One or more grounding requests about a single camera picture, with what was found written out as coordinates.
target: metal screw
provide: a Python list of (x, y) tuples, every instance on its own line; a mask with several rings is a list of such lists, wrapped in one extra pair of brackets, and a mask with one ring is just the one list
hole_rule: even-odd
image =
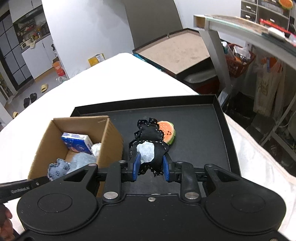
[(107, 198), (107, 199), (115, 199), (117, 197), (118, 197), (117, 192), (105, 192), (104, 193), (104, 198)]
[(196, 192), (187, 192), (187, 193), (185, 193), (185, 198), (191, 199), (191, 200), (198, 199), (199, 196), (200, 195), (198, 193), (196, 193)]
[(148, 197), (147, 200), (150, 201), (150, 202), (155, 202), (156, 201), (156, 198), (155, 197)]

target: black slipper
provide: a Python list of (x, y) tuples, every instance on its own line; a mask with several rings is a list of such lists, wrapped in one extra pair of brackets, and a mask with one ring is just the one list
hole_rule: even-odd
[(24, 99), (24, 108), (27, 108), (30, 104), (30, 98), (25, 98)]
[(35, 100), (37, 100), (37, 94), (36, 93), (30, 94), (30, 99), (31, 99), (31, 103), (33, 103)]

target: cardboard box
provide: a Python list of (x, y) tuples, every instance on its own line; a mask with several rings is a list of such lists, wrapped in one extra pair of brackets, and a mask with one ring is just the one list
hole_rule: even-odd
[[(28, 179), (47, 175), (48, 165), (56, 163), (57, 158), (71, 161), (77, 152), (70, 151), (61, 139), (63, 132), (86, 134), (93, 143), (101, 143), (101, 151), (96, 162), (100, 168), (122, 158), (123, 139), (112, 124), (109, 116), (55, 118), (50, 121), (39, 144)], [(98, 196), (103, 191), (101, 182)]]
[(94, 66), (94, 65), (96, 65), (96, 64), (98, 64), (100, 62), (103, 62), (104, 60), (105, 60), (104, 54), (100, 53), (100, 54), (95, 55), (94, 57), (91, 57), (89, 59), (89, 64), (92, 67), (92, 66)]

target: white tissue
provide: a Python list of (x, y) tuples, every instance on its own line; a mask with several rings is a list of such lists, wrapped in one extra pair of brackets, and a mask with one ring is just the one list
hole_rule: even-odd
[(154, 158), (154, 144), (145, 141), (143, 144), (137, 145), (137, 151), (141, 154), (141, 164), (151, 162)]
[(101, 150), (101, 145), (102, 145), (101, 143), (96, 143), (96, 144), (92, 145), (91, 152), (95, 157), (99, 156), (100, 150)]

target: microwave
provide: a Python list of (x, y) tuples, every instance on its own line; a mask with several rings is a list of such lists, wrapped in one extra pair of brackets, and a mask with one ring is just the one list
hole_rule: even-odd
[(31, 39), (22, 42), (22, 43), (20, 44), (20, 46), (21, 46), (22, 49), (25, 49), (26, 47), (29, 46), (30, 43), (31, 43)]

